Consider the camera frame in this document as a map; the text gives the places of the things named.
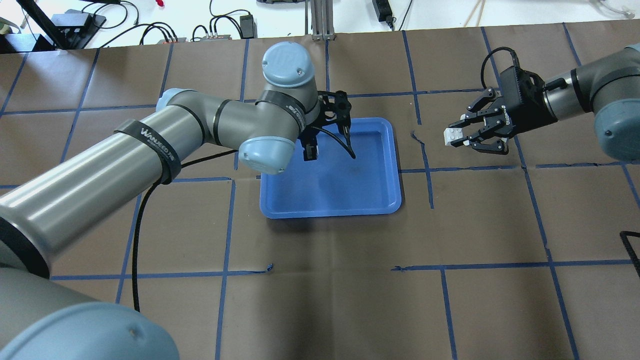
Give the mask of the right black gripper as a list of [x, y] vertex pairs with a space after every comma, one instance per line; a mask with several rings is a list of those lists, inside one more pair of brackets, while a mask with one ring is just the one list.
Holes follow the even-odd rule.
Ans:
[[504, 126], [501, 127], [501, 110], [491, 107], [498, 99], [498, 91], [494, 88], [485, 88], [466, 107], [461, 118], [448, 126], [448, 132], [461, 132], [467, 126], [482, 123], [483, 127], [478, 132], [494, 132], [498, 138], [484, 141], [466, 136], [464, 145], [460, 147], [469, 147], [478, 153], [507, 155], [510, 150], [505, 138], [558, 122], [544, 98], [546, 83], [537, 73], [510, 66], [501, 71], [500, 81]]

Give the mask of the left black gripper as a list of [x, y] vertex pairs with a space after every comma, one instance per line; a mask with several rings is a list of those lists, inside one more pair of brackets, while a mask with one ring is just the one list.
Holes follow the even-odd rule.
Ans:
[[[301, 145], [303, 145], [303, 160], [310, 162], [318, 159], [318, 144], [314, 143], [314, 140], [319, 132], [333, 139], [353, 160], [356, 160], [357, 156], [351, 141], [352, 105], [348, 94], [343, 90], [336, 92], [319, 90], [317, 95], [319, 112], [300, 134]], [[338, 134], [342, 137], [338, 137], [328, 130], [328, 127], [332, 125], [336, 126]]]

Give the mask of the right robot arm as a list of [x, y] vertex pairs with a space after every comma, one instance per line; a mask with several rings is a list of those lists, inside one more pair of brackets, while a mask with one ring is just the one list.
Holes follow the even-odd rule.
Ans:
[[469, 147], [485, 154], [507, 155], [508, 141], [582, 114], [594, 114], [594, 132], [601, 150], [623, 162], [640, 157], [640, 53], [638, 44], [583, 64], [551, 79], [521, 66], [513, 48], [511, 66], [501, 71], [501, 89], [488, 86], [480, 75], [482, 93], [458, 121], [443, 131], [446, 146]]

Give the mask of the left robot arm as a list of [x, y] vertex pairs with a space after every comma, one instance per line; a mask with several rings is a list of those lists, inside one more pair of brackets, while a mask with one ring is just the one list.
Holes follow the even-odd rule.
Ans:
[[206, 143], [238, 153], [263, 174], [282, 174], [301, 142], [316, 160], [318, 133], [336, 124], [350, 157], [352, 106], [320, 91], [307, 49], [283, 41], [265, 51], [265, 87], [253, 104], [170, 88], [153, 114], [1, 197], [3, 360], [178, 360], [171, 335], [139, 310], [99, 301], [50, 280], [51, 265], [143, 191], [172, 183]]

